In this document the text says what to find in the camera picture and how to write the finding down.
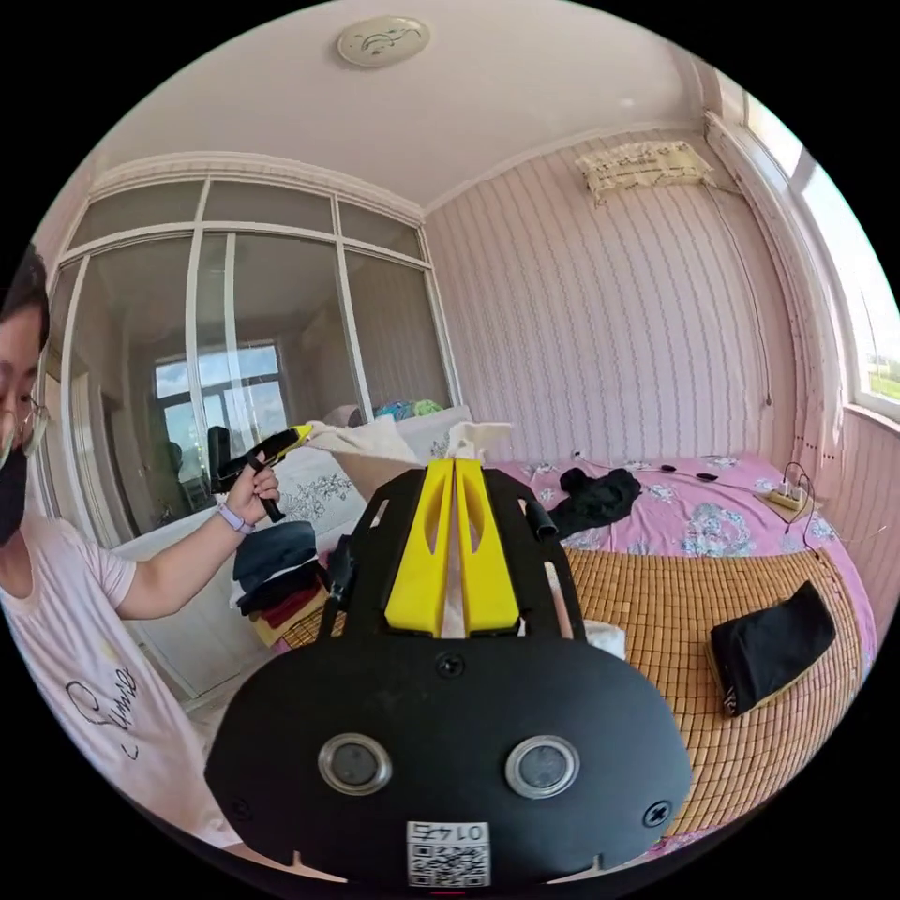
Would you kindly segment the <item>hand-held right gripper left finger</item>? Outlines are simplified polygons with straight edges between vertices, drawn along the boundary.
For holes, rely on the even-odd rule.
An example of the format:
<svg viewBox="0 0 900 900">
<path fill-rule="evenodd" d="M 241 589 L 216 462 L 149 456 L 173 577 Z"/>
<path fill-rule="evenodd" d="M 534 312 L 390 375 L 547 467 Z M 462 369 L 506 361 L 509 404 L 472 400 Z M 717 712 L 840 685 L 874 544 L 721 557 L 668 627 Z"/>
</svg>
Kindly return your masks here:
<svg viewBox="0 0 900 900">
<path fill-rule="evenodd" d="M 454 461 L 439 459 L 419 477 L 410 528 L 384 615 L 396 631 L 440 633 L 443 629 L 452 520 Z"/>
</svg>

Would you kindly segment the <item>person's left hand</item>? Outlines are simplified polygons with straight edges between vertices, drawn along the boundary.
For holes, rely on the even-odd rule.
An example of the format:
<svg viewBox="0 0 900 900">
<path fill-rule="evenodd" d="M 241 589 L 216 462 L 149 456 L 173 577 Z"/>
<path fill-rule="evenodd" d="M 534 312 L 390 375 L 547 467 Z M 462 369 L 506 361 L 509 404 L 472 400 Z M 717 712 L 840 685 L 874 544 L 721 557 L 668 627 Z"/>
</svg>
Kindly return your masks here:
<svg viewBox="0 0 900 900">
<path fill-rule="evenodd" d="M 268 466 L 255 468 L 246 464 L 224 500 L 234 522 L 240 521 L 244 530 L 255 528 L 269 516 L 263 502 L 279 500 L 278 479 Z"/>
</svg>

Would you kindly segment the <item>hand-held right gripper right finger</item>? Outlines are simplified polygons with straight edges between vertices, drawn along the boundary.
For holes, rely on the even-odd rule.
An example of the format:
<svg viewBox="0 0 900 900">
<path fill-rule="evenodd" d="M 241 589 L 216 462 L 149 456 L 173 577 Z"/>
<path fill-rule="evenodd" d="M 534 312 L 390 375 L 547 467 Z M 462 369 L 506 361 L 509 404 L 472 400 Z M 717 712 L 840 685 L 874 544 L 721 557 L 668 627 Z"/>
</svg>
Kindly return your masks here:
<svg viewBox="0 0 900 900">
<path fill-rule="evenodd" d="M 467 634 L 516 634 L 519 608 L 481 463 L 455 461 L 459 573 Z"/>
</svg>

